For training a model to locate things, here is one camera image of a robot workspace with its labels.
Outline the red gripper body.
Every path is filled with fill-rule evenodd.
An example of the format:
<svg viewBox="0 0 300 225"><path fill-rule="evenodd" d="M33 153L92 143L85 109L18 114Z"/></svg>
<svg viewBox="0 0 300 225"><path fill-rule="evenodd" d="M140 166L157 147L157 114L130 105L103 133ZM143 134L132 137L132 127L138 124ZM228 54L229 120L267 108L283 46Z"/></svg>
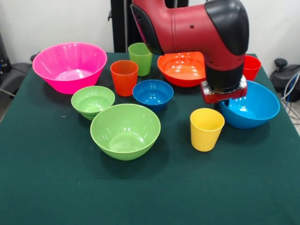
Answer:
<svg viewBox="0 0 300 225"><path fill-rule="evenodd" d="M209 89L206 81L203 81L200 84L200 87L204 102L207 104L214 104L228 99L237 99L244 97L247 94L247 81L245 79L242 79L238 89L231 93L217 93L212 91Z"/></svg>

